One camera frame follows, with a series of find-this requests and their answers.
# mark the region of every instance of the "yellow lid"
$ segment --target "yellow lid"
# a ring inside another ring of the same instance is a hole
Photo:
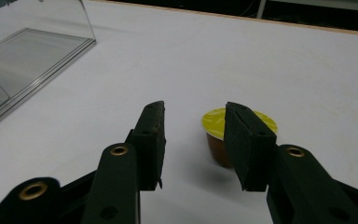
[[[261,112],[254,112],[273,132],[276,133],[278,131],[278,126],[272,118]],[[225,134],[225,116],[225,108],[217,108],[204,114],[202,117],[202,126],[205,132],[217,139],[223,140]]]

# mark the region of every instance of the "white tabletop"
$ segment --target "white tabletop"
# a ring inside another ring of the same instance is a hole
[[[227,101],[272,117],[278,144],[310,150],[358,188],[358,34],[86,2],[98,44],[0,122],[0,202],[21,182],[67,184],[164,100],[163,189],[143,223],[271,223],[266,193],[216,165],[200,119]]]

